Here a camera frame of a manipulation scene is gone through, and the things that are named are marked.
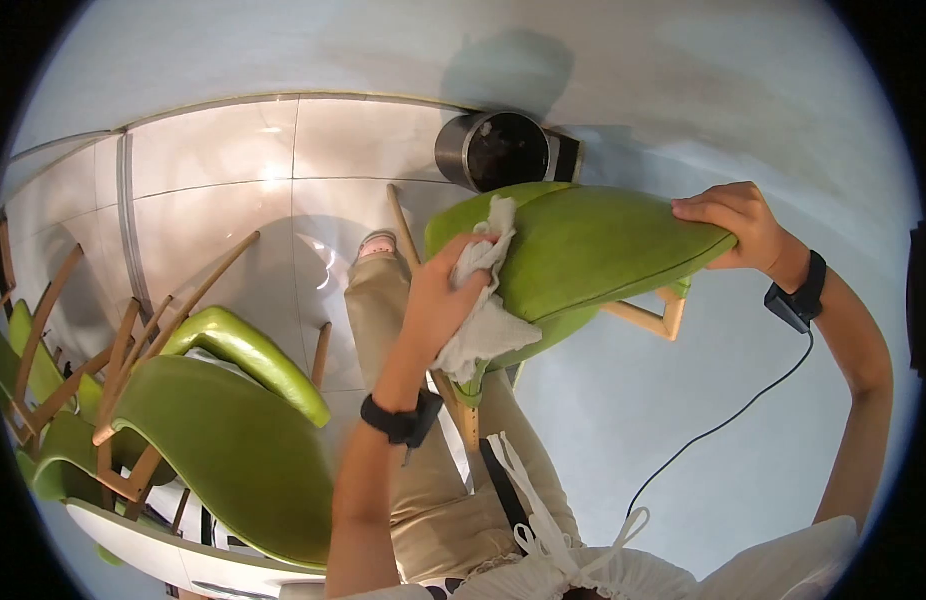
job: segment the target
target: rag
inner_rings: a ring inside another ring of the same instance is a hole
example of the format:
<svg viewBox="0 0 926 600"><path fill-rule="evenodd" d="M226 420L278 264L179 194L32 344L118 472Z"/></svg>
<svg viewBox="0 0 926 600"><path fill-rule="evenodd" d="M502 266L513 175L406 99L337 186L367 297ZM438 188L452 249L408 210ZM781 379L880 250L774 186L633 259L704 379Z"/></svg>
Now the rag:
<svg viewBox="0 0 926 600"><path fill-rule="evenodd" d="M444 371L457 383L466 383L475 375L477 360L492 360L542 339L542 331L538 327L506 312L503 298L494 293L499 287L499 269L516 235L513 227L516 213L514 199L500 198L498 194L493 196L489 218L478 223L473 232L497 234L499 239L494 244L489 240L468 244L449 276L449 284L454 290L462 287L479 269L488 269L492 276L469 316L440 350L431 367Z"/></svg>

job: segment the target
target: person's right hand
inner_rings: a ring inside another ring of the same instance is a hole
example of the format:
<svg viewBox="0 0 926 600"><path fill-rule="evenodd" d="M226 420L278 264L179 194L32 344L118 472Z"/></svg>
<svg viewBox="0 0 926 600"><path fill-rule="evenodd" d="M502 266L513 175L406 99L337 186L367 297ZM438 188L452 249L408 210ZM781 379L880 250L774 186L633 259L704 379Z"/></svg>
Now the person's right hand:
<svg viewBox="0 0 926 600"><path fill-rule="evenodd" d="M709 269L757 269L788 294L806 279L809 249L782 228L752 181L714 185L690 198L674 198L673 216L712 223L736 236L736 245Z"/></svg>

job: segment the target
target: black cable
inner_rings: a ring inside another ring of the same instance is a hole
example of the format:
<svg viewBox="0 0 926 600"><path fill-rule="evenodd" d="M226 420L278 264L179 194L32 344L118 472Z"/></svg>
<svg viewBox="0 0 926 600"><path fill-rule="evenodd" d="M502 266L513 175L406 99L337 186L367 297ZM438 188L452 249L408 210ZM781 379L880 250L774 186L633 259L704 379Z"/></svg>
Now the black cable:
<svg viewBox="0 0 926 600"><path fill-rule="evenodd" d="M626 519L628 519L628 518L630 517L630 513L633 511L633 505L637 503L637 498L639 498L639 495L642 494L642 491L646 489L646 486L649 485L649 482L653 481L653 478L656 477L657 475L659 475L659 474L662 472L663 469L666 469L667 467L669 467L669 464L672 463L673 461L675 461L676 458L677 458L680 454L683 454L683 451L684 451L684 450L686 450L686 449L688 449L690 446L692 446L694 442L696 442L696 441L698 441L698 440L701 440L702 438L707 437L710 433L715 433L715 432L719 431L720 429L722 429L723 427L725 427L726 425L728 425L733 419L735 419L736 417L739 417L741 414L743 414L743 411L745 411L747 408L749 408L750 406L752 406L753 403L756 402L756 401L759 399L760 396L762 396L763 394L766 394L769 390L772 390L772 389L775 388L776 386L780 385L780 384L783 382L783 380L785 380L785 378L788 378L789 376L791 376L791 375L796 371L796 369L798 369L801 365L803 365L803 361L806 360L806 356L809 356L809 352L810 352L811 350L813 350L813 332L812 332L812 328L811 328L809 331L807 331L806 333L809 334L809 347L806 349L806 352L803 354L803 358L801 358L799 361L797 361L797 363L793 366L793 368L791 368L790 370L788 370L784 376L780 377L779 379L777 379L777 380L774 381L773 383L769 384L768 386L766 386L765 388L763 388L762 390L760 390L759 393L757 393L756 395L754 395L752 400L750 400L749 402L747 402L745 406L743 406L741 409L739 409L738 411L736 411L736 414L734 414L733 416L730 416L729 418L727 418L726 420L724 420L723 422L721 422L719 425L713 427L712 429L710 429L710 430L707 431L706 433L702 433L702 434L696 436L695 438L691 439L690 441L687 441L687 442L686 442L686 445L683 446L682 448L680 448L680 451L679 451L679 452L677 452L676 454L674 454L674 455L673 455L668 461L666 461L660 468L656 469L656 472L653 473L652 475L650 475L650 476L649 476L649 479L647 479L647 480L643 483L643 485L639 486L639 491L637 491L637 494L636 494L635 496L633 496L633 500L630 501L630 507L629 507L628 509L626 509Z"/></svg>

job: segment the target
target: white blouse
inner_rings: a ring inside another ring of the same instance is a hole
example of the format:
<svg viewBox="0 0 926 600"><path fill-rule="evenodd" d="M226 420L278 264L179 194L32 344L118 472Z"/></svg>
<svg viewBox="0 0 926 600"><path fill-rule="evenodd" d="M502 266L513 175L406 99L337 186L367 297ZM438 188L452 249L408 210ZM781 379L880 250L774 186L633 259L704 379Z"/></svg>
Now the white blouse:
<svg viewBox="0 0 926 600"><path fill-rule="evenodd" d="M486 572L478 569L478 574L470 575L456 589L453 600L559 600L567 590L577 587L596 590L613 600L817 600L826 595L853 558L855 520L838 516L743 550L697 582L689 571L662 558L623 547L649 522L649 510L644 507L626 519L613 546L572 548L568 535L560 531L530 485L506 433L490 436L489 441L493 454L530 503L532 531L517 525L513 532L527 556ZM513 462L507 460L507 454ZM349 598L432 600L429 591L415 583Z"/></svg>

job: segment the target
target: foot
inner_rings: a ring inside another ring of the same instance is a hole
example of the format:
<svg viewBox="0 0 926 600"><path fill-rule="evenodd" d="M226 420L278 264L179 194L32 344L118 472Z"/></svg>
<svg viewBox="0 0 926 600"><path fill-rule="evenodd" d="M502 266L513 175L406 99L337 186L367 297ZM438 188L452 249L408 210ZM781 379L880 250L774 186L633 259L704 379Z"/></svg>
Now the foot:
<svg viewBox="0 0 926 600"><path fill-rule="evenodd" d="M387 229L377 229L370 233L359 245L357 258L368 257L376 253L394 253L397 249L397 236Z"/></svg>

